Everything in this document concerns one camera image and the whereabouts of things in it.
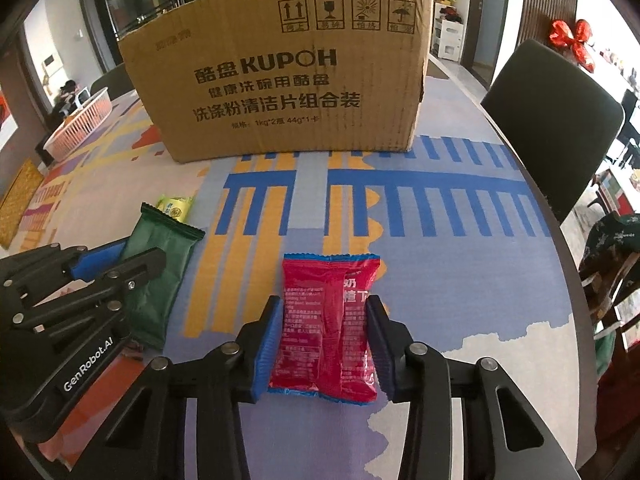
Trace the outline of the person's left hand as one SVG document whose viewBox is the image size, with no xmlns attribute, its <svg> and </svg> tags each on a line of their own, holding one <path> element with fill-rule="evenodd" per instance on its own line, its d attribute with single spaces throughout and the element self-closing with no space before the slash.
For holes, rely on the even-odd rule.
<svg viewBox="0 0 640 480">
<path fill-rule="evenodd" d="M 58 431 L 46 442 L 38 443 L 37 446 L 40 453 L 49 462 L 55 462 L 58 460 L 68 469 L 72 468 L 73 464 L 76 462 L 76 455 L 66 445 L 65 436 L 61 431 Z"/>
</svg>

